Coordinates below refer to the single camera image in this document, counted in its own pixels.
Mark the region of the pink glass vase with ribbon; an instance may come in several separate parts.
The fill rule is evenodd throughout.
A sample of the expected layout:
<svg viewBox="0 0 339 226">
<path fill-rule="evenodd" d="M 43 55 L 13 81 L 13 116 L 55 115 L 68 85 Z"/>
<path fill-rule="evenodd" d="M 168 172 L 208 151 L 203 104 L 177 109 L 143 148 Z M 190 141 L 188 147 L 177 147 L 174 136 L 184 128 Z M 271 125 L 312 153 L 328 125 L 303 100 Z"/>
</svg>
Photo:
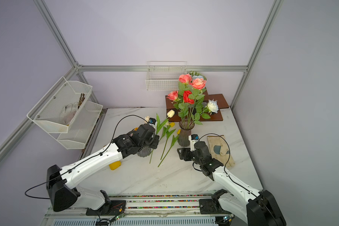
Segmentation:
<svg viewBox="0 0 339 226">
<path fill-rule="evenodd" d="M 137 155 L 142 158 L 147 157 L 152 153 L 152 150 L 153 149 L 150 147 L 142 148 L 140 151 L 137 152 Z"/>
</svg>

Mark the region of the purple ribbed glass vase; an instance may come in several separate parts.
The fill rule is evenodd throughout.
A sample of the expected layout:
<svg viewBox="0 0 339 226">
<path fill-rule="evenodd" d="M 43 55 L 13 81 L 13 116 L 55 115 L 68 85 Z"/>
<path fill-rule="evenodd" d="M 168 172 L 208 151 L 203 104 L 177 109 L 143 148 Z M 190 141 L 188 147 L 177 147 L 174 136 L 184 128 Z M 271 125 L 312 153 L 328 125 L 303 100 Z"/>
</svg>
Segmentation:
<svg viewBox="0 0 339 226">
<path fill-rule="evenodd" d="M 188 137 L 192 135 L 192 129 L 194 128 L 195 123 L 189 120 L 181 120 L 179 122 L 179 126 L 180 133 L 178 138 L 178 144 L 181 147 L 188 147 L 190 146 L 190 140 Z"/>
</svg>

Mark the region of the white rose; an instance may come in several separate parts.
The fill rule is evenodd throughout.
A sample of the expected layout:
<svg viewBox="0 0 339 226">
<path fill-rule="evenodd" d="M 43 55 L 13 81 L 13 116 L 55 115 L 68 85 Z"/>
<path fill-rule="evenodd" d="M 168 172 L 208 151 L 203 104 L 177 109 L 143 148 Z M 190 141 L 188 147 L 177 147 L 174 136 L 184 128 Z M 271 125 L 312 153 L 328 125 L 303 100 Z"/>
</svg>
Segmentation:
<svg viewBox="0 0 339 226">
<path fill-rule="evenodd" d="M 196 113 L 193 116 L 194 124 L 202 125 L 200 119 L 210 119 L 212 114 L 217 114 L 219 107 L 217 101 L 209 100 L 206 105 L 200 103 L 197 105 Z"/>
</svg>

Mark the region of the large pink rose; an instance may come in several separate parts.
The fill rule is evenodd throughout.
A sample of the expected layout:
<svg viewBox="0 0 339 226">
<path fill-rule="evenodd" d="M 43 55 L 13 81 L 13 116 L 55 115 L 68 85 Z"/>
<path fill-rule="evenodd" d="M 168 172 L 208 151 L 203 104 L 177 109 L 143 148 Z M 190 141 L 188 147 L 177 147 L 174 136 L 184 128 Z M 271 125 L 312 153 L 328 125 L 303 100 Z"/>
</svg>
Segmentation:
<svg viewBox="0 0 339 226">
<path fill-rule="evenodd" d="M 206 91 L 205 85 L 206 80 L 203 78 L 196 78 L 192 80 L 191 92 L 189 99 L 191 100 L 191 104 L 193 105 L 193 110 L 196 110 L 194 114 L 194 119 L 199 120 L 201 115 L 205 112 L 206 107 L 203 106 L 204 101 L 204 92 Z"/>
</svg>

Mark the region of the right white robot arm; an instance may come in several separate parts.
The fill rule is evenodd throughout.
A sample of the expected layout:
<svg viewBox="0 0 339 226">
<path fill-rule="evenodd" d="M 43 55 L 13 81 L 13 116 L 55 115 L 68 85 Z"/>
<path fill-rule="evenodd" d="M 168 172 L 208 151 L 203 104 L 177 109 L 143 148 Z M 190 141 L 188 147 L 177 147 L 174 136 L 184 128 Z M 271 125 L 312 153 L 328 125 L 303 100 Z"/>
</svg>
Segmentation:
<svg viewBox="0 0 339 226">
<path fill-rule="evenodd" d="M 200 200 L 201 214 L 232 214 L 249 226 L 287 224 L 273 194 L 253 188 L 233 175 L 212 158 L 205 142 L 194 140 L 190 148 L 179 148 L 177 152 L 181 160 L 196 163 L 206 177 L 223 187 L 210 199 Z"/>
</svg>

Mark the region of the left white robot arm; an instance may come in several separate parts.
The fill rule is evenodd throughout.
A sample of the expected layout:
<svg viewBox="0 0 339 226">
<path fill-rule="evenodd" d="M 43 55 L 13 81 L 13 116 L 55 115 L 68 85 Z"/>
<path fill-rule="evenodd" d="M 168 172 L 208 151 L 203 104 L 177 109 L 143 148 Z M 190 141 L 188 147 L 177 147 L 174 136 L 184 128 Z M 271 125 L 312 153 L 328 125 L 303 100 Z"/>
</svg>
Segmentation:
<svg viewBox="0 0 339 226">
<path fill-rule="evenodd" d="M 106 191 L 92 191 L 80 187 L 86 178 L 112 163 L 130 155 L 135 155 L 145 148 L 156 149 L 159 136 L 155 126 L 142 124 L 137 130 L 113 139 L 101 150 L 62 168 L 53 165 L 47 170 L 46 189 L 54 212 L 70 207 L 84 207 L 94 211 L 109 209 L 111 201 Z"/>
</svg>

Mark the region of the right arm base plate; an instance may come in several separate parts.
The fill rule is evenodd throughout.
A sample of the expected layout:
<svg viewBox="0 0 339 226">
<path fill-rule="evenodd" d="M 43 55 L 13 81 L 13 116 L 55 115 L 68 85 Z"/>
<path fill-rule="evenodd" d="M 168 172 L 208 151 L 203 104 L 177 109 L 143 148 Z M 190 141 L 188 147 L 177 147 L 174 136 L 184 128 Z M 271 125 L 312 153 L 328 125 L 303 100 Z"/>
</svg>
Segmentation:
<svg viewBox="0 0 339 226">
<path fill-rule="evenodd" d="M 200 199 L 199 207 L 201 214 L 231 214 L 221 208 L 218 200 L 213 199 Z"/>
</svg>

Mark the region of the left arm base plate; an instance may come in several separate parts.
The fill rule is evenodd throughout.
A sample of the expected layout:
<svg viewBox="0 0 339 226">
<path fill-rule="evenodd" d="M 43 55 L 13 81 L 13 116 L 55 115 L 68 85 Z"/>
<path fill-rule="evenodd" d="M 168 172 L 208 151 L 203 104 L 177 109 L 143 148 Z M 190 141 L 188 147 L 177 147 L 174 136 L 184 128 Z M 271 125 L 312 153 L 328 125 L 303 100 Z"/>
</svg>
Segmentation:
<svg viewBox="0 0 339 226">
<path fill-rule="evenodd" d="M 124 213 L 126 208 L 126 201 L 112 200 L 111 204 L 105 203 L 98 210 L 87 208 L 86 216 L 116 216 Z"/>
</svg>

